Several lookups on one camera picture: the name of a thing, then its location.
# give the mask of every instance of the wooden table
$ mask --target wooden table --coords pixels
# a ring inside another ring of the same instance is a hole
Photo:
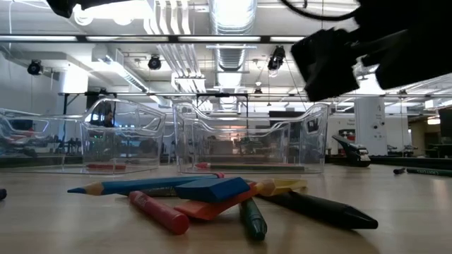
[[[336,229],[256,199],[268,224],[263,243],[246,239],[237,206],[173,236],[124,197],[66,193],[92,181],[175,175],[169,167],[125,176],[1,173],[8,197],[0,202],[0,253],[452,253],[452,180],[392,169],[328,165],[322,175],[303,176],[310,194],[361,209],[379,221],[377,230]]]

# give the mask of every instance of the ceiling duct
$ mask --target ceiling duct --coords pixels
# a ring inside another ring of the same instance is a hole
[[[256,19],[257,0],[209,0],[210,26],[214,35],[250,35]],[[246,58],[246,49],[216,49],[215,60],[218,83],[221,87],[239,87]],[[226,103],[229,98],[222,98]],[[231,109],[231,104],[222,105]]]

